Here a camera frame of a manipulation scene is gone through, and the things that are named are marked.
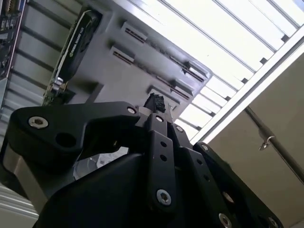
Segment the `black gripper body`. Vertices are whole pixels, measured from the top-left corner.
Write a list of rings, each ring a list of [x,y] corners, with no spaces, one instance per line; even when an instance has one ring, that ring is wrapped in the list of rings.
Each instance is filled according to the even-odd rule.
[[[211,228],[213,211],[172,152],[128,154],[64,187],[38,228]]]

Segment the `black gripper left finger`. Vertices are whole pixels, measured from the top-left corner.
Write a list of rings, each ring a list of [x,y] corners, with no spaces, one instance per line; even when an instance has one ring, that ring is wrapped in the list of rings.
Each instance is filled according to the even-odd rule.
[[[3,182],[41,213],[58,191],[125,155],[173,153],[168,124],[127,102],[18,109],[1,149]]]

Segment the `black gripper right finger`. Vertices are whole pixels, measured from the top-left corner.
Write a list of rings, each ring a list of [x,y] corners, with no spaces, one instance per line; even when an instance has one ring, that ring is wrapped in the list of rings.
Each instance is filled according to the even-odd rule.
[[[191,145],[166,105],[168,135],[173,140],[186,227],[281,228],[279,218],[208,145]]]

